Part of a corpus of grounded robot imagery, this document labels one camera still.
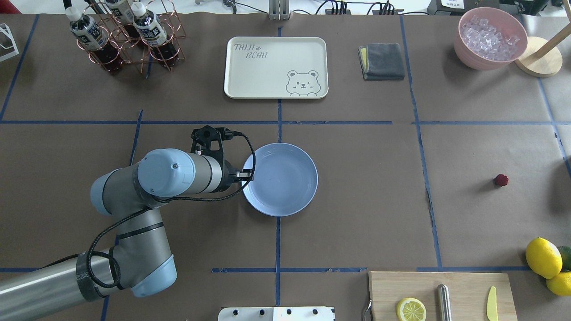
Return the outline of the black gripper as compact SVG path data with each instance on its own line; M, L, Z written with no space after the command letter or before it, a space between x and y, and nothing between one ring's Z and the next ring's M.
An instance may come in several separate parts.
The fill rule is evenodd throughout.
M208 125L193 130L190 157L194 163L194 180L190 193L223 192L233 183L253 180L253 170L239 172L224 156L222 142L241 134Z

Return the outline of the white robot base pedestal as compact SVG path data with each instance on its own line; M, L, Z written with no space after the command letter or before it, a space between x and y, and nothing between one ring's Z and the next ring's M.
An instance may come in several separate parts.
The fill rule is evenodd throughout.
M335 321L334 307L227 307L218 314L219 321Z

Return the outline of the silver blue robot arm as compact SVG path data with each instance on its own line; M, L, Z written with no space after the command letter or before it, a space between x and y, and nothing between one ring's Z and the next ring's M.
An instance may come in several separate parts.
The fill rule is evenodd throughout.
M202 201L253 180L254 169L226 160L223 142L245 134L204 126L192 132L192 148L155 149L140 161L99 177L91 202L114 223L88 250L1 283L1 319L30 321L130 289L157 294L177 280L161 206L175 200Z

